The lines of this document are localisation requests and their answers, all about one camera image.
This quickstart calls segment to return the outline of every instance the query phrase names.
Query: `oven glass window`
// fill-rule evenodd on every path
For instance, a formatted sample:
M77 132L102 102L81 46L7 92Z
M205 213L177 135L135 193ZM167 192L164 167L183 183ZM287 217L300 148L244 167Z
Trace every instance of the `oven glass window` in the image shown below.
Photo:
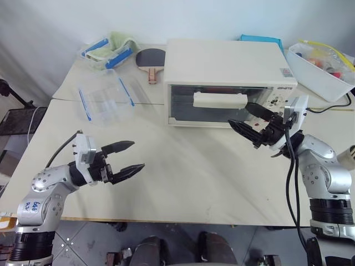
M246 94L248 102L263 104L271 94L268 87L227 87L227 86L171 86L170 117L180 121L227 122L228 119L247 121L251 115L246 109L218 109L194 107L194 93Z

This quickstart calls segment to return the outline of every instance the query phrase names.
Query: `oven door handle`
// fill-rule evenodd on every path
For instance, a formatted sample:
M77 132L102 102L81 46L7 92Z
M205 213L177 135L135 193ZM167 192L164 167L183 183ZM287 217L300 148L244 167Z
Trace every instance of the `oven door handle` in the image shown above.
M248 103L246 94L194 93L194 107L243 109Z

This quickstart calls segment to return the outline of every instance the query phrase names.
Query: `white cable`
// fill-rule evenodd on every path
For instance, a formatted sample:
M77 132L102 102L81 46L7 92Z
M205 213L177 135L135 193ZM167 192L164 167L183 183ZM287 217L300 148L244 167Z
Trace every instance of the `white cable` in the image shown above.
M28 144L29 144L29 132L31 131L31 126L32 126L34 114L36 113L36 111L38 110L38 108L40 108L40 106L37 107L37 108L35 109L35 111L33 112L32 118L31 118L31 122L29 123L28 132L27 132L27 146L28 146Z

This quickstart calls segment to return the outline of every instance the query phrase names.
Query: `toaster oven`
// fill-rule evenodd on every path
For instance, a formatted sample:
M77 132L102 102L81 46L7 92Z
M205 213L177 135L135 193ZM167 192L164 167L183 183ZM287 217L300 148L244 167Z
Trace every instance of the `toaster oven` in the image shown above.
M164 66L165 120L174 126L263 127L244 106L283 112L297 81L276 43L171 39Z

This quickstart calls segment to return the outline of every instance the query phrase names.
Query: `plastic food container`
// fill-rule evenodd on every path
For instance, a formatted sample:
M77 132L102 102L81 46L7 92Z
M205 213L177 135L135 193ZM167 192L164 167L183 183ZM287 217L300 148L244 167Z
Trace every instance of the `plastic food container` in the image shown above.
M339 100L340 97L344 96L355 87L354 84L349 84L336 78L332 74L297 55L296 53L300 50L302 50L301 43L291 46L286 55L286 59L293 75L303 86L331 103Z
M110 125L131 118L134 103L124 80L112 69L87 76L77 84L88 121Z
M82 50L79 51L80 59L83 59L88 66L96 70L104 70L111 69L117 65L125 62L130 55L134 53L133 48L130 46L131 43L123 46L122 49L116 50L109 57L101 58L100 60L96 60L95 58L90 58L89 52L100 47L108 47L109 46L109 38L103 38L98 40L92 44L87 45Z

